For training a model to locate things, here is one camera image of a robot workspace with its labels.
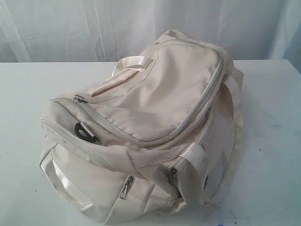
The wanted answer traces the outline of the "cream white duffel bag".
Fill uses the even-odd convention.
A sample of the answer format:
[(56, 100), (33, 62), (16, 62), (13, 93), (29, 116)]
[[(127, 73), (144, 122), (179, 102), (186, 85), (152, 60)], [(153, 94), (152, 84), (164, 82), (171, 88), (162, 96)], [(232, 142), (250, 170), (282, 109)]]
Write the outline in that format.
[(40, 167), (104, 225), (219, 206), (242, 144), (243, 77), (225, 49), (169, 30), (106, 81), (48, 102)]

